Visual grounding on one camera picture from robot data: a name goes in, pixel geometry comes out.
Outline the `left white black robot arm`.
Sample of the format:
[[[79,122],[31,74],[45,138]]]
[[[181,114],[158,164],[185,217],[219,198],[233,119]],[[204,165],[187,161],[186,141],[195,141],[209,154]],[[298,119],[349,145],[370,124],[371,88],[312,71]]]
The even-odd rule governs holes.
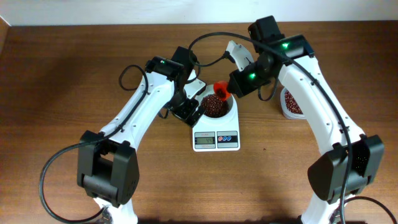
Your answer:
[[[196,62],[196,55],[183,47],[170,59],[149,60],[140,85],[119,114],[100,132],[86,131],[80,138],[76,180],[101,208],[93,223],[137,223],[131,200],[139,182],[136,151],[162,108],[190,127],[204,114],[195,95],[205,85],[189,79]]]

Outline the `orange measuring scoop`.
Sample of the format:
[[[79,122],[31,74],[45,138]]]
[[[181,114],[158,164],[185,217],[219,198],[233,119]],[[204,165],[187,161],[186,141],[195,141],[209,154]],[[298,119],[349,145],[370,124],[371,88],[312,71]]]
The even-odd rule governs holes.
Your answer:
[[[214,83],[213,91],[221,101],[226,101],[231,96],[231,93],[228,91],[228,82],[226,81]]]

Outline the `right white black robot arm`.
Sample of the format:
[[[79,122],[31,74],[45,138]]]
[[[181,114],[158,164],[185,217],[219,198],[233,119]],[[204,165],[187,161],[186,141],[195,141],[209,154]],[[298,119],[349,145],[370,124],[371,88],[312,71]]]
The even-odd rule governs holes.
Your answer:
[[[248,31],[258,58],[234,42],[228,44],[226,55],[237,66],[230,74],[228,91],[243,97],[275,80],[290,92],[320,151],[320,158],[307,171],[313,195],[299,222],[340,223],[344,205],[373,183],[384,145],[379,136],[367,136],[347,115],[304,36],[286,37],[272,16],[258,19]]]

